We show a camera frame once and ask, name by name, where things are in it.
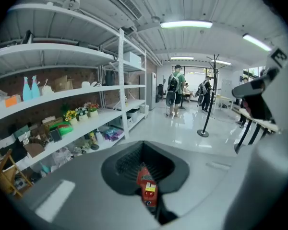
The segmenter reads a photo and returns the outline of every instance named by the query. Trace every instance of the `blue spray bottle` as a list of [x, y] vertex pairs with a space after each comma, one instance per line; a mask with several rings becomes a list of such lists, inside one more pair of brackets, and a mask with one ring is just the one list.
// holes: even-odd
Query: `blue spray bottle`
[[23, 100], [28, 101], [32, 99], [32, 93], [28, 84], [28, 78], [24, 77], [24, 90], [23, 90]]
[[36, 97], [39, 97], [40, 96], [40, 91], [39, 91], [39, 88], [38, 88], [38, 85], [36, 83], [36, 76], [33, 76], [32, 77], [32, 87], [31, 87], [31, 90], [32, 90], [32, 97], [33, 98], [36, 98]]

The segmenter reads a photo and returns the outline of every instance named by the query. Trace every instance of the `wooden chair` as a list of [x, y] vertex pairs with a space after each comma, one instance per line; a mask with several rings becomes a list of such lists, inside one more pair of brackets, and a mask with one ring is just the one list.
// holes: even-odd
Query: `wooden chair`
[[[4, 191], [7, 194], [10, 194], [13, 191], [15, 191], [19, 197], [23, 197], [23, 192], [33, 185], [28, 180], [28, 178], [26, 178], [26, 176], [20, 171], [20, 169], [18, 168], [18, 166], [14, 162], [13, 158], [11, 157], [11, 152], [12, 152], [12, 150], [8, 150], [8, 152], [5, 154], [4, 158], [0, 161], [0, 188], [2, 191]], [[3, 167], [6, 164], [6, 162], [8, 161], [8, 159], [11, 160], [11, 162], [14, 166], [7, 169], [6, 171], [3, 171]], [[28, 185], [26, 187], [21, 188], [20, 190], [17, 190], [17, 188], [14, 186], [15, 176], [16, 176], [17, 171], [19, 171], [19, 174], [28, 183]]]

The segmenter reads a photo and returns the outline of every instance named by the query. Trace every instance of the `ceiling light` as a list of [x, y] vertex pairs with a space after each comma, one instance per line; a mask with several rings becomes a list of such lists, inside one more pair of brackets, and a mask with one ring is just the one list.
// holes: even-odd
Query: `ceiling light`
[[189, 56], [175, 56], [175, 57], [171, 57], [171, 59], [194, 59], [194, 57], [189, 57]]
[[260, 48], [264, 49], [265, 51], [271, 51], [272, 50], [268, 45], [264, 44], [263, 42], [259, 41], [255, 37], [252, 37], [248, 34], [243, 35], [243, 39], [248, 40], [249, 42], [259, 46]]
[[162, 28], [185, 27], [185, 26], [210, 28], [212, 26], [212, 22], [209, 22], [209, 21], [172, 21], [172, 22], [160, 23], [160, 26]]
[[229, 62], [226, 62], [226, 61], [221, 61], [221, 60], [216, 60], [216, 63], [219, 63], [219, 64], [224, 64], [224, 65], [231, 65], [231, 63]]

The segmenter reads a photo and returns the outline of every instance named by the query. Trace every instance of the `white floor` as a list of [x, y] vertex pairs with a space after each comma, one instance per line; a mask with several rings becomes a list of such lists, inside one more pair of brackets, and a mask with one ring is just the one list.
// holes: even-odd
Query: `white floor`
[[[143, 119], [130, 131], [128, 140], [122, 139], [119, 144], [135, 141], [149, 140], [164, 143], [178, 149], [185, 149], [215, 155], [235, 157], [234, 144], [240, 141], [246, 128], [239, 128], [235, 121], [240, 115], [229, 110], [215, 110], [210, 115], [206, 131], [209, 136], [203, 138], [197, 134], [203, 129], [207, 113], [197, 107], [197, 102], [183, 103], [186, 110], [179, 109], [179, 118], [166, 117], [165, 101], [156, 104], [156, 108], [149, 111], [147, 119]], [[243, 144], [247, 145], [255, 130], [252, 124]], [[254, 144], [260, 139], [260, 130]]]

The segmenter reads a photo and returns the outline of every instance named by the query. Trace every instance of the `white shelving unit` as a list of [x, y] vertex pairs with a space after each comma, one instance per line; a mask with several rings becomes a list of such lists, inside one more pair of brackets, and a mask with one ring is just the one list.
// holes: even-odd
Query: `white shelving unit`
[[[33, 43], [20, 44], [27, 30], [34, 34]], [[117, 57], [102, 52], [102, 44], [113, 37], [117, 37], [119, 42], [117, 49], [113, 51], [116, 52]], [[88, 47], [77, 46], [79, 42], [86, 43]], [[144, 63], [141, 67], [134, 66], [123, 59], [124, 45], [125, 47], [128, 45], [128, 51], [144, 57]], [[56, 92], [18, 103], [0, 111], [1, 120], [9, 115], [46, 102], [100, 92], [100, 101], [103, 108], [99, 109], [99, 116], [89, 118], [85, 122], [79, 122], [78, 125], [74, 126], [72, 132], [64, 135], [62, 140], [58, 142], [47, 144], [45, 151], [34, 158], [27, 156], [18, 161], [17, 165], [22, 170], [119, 116], [122, 116], [123, 133], [116, 141], [102, 143], [99, 150], [113, 146], [123, 137], [128, 139], [129, 130], [132, 127], [127, 126], [126, 112], [140, 104], [145, 104], [146, 100], [129, 100], [126, 107], [125, 89], [145, 88], [146, 91], [146, 83], [142, 85], [124, 85], [124, 73], [142, 71], [146, 75], [146, 51], [129, 41], [124, 36], [122, 29], [117, 30], [80, 12], [45, 4], [20, 4], [11, 7], [7, 11], [6, 18], [0, 27], [0, 80], [3, 81], [5, 77], [20, 72], [66, 67], [97, 69], [98, 77], [102, 80], [101, 72], [103, 69], [107, 69], [106, 66], [111, 66], [118, 71], [118, 85]], [[108, 106], [105, 109], [105, 100], [102, 96], [104, 96], [104, 91], [110, 90], [119, 90], [120, 103], [117, 110], [111, 110]], [[139, 114], [137, 123], [143, 117], [144, 114]]]

